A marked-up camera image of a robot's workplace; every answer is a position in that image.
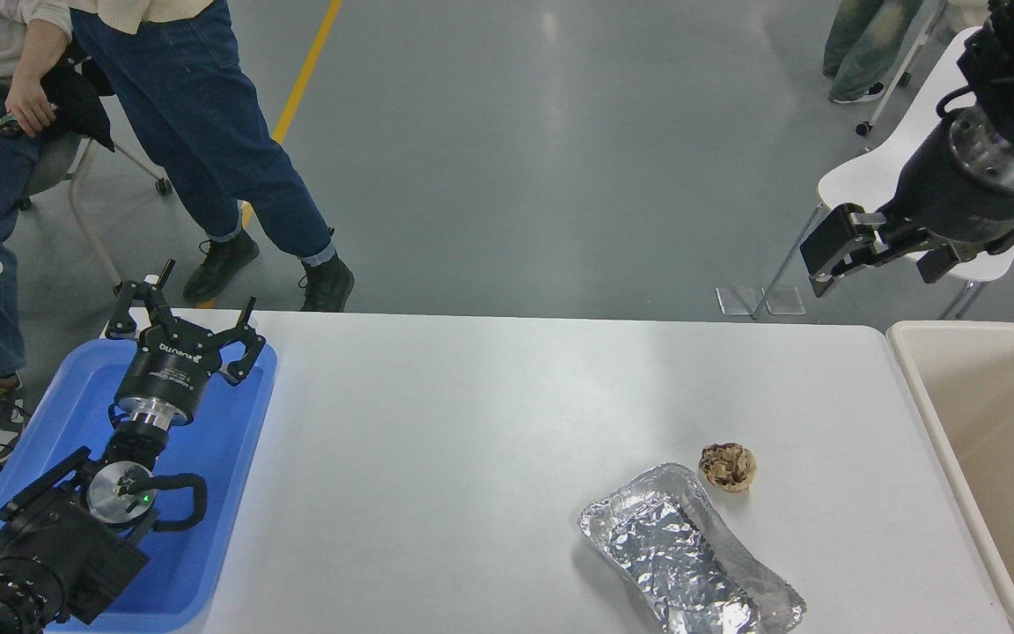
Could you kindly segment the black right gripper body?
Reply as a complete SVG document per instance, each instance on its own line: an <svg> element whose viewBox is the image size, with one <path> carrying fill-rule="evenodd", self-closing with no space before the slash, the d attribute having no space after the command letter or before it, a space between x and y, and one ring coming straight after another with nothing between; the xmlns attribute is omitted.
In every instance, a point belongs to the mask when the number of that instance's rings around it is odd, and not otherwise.
<svg viewBox="0 0 1014 634"><path fill-rule="evenodd" d="M878 209L878 234L906 246L934 240L988 249L1014 242L1014 144L986 119L945 119L899 173Z"/></svg>

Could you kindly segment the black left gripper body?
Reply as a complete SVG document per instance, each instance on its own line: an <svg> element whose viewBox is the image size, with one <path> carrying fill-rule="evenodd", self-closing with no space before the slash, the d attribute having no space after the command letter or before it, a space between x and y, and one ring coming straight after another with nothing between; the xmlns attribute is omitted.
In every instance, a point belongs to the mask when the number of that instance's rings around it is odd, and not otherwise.
<svg viewBox="0 0 1014 634"><path fill-rule="evenodd" d="M189 322L178 325L177 337L161 325L142 329L116 405L130 412L134 405L154 400L180 415L196 414L209 378L221 368L226 345L222 336Z"/></svg>

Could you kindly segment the person's hand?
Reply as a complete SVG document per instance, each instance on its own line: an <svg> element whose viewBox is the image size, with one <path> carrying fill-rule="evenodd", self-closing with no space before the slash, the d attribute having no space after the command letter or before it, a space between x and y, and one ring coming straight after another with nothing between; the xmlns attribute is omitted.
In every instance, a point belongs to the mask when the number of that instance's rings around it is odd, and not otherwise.
<svg viewBox="0 0 1014 634"><path fill-rule="evenodd" d="M49 103L38 77L13 77L4 107L5 112L17 121L21 131L32 139L55 121L54 108Z"/></svg>

